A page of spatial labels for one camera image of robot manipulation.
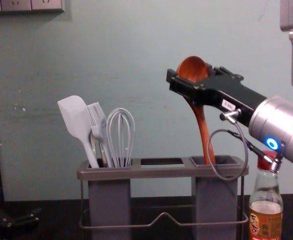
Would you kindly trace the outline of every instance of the utensil holder compartment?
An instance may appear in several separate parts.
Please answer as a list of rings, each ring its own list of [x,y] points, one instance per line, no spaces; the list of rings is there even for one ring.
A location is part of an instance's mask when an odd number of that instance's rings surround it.
[[[216,162],[225,177],[238,174],[243,167],[243,161],[234,156],[216,156]],[[135,158],[126,168],[91,168],[84,161],[77,170],[82,203],[79,225],[84,231],[91,230],[92,240],[131,240],[132,229],[151,228],[166,217],[178,227],[191,227],[195,240],[235,240],[237,225],[248,221],[243,211],[244,176],[248,173],[247,167],[241,177],[241,217],[237,217],[238,180],[219,179],[210,165],[204,165],[203,156]],[[181,223],[170,212],[162,212],[145,224],[131,222],[130,179],[179,177],[191,177],[192,222]],[[83,181],[88,182],[90,226],[83,224]]]

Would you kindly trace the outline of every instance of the wooden spoon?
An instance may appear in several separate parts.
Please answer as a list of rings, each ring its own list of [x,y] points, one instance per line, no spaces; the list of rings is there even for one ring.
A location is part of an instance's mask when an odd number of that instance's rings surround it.
[[[206,66],[206,63],[198,56],[187,57],[178,66],[176,72],[181,78],[189,80],[190,82],[193,82],[193,83],[198,83],[209,76],[209,71],[208,71],[208,67]],[[209,156],[210,156],[211,162],[213,164],[216,164],[216,158],[213,152],[212,144],[209,145],[209,149],[207,152],[208,140],[210,138],[210,135],[209,135],[208,126],[207,126],[207,122],[205,118],[205,113],[203,110],[203,105],[197,106],[197,105],[193,105],[189,101],[187,102],[195,114],[198,128],[200,130],[203,154],[204,154],[204,163],[206,165],[210,164],[210,161],[209,161]]]

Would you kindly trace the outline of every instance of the white silicone spatula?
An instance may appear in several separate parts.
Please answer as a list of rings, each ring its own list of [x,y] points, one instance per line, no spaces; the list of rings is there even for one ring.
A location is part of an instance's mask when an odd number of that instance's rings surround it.
[[[91,119],[86,103],[79,96],[69,96],[57,102],[68,132],[79,139],[92,168],[98,168],[97,158],[90,146]]]

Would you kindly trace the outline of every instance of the blue led light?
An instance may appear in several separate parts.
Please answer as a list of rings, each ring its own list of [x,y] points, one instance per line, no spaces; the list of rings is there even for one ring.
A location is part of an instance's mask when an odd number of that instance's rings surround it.
[[[266,144],[273,150],[277,150],[279,148],[277,141],[270,137],[266,140]]]

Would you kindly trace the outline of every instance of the bottle label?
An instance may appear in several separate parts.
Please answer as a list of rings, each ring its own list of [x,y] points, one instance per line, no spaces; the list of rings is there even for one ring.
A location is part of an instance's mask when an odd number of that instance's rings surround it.
[[[282,212],[264,214],[250,208],[249,240],[281,240]]]

